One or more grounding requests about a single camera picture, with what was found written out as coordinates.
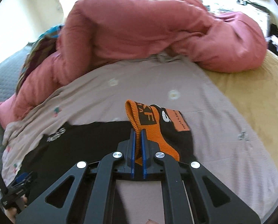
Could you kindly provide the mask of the right hand thumb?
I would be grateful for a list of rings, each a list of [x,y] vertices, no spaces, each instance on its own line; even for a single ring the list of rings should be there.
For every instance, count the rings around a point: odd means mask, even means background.
[[[146,222],[146,224],[159,224],[159,223],[157,223],[156,221],[153,221],[153,220],[148,220]]]

